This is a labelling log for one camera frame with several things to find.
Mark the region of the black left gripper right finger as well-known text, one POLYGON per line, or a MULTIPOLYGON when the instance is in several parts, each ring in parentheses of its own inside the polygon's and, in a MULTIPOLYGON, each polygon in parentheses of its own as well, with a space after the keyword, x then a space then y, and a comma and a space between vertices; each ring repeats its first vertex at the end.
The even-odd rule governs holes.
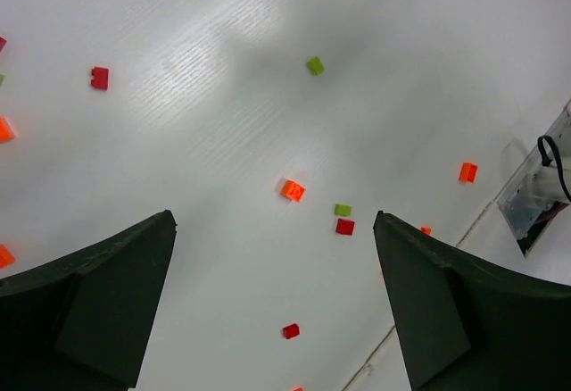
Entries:
POLYGON ((414 390, 568 390, 570 288, 447 245, 390 214, 374 224, 414 390))

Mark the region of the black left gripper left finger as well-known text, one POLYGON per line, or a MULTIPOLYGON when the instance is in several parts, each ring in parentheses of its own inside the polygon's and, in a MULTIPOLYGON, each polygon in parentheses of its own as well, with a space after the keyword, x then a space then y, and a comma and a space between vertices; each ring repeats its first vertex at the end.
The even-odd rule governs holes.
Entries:
POLYGON ((170 266, 171 211, 1 280, 3 390, 132 390, 170 266))

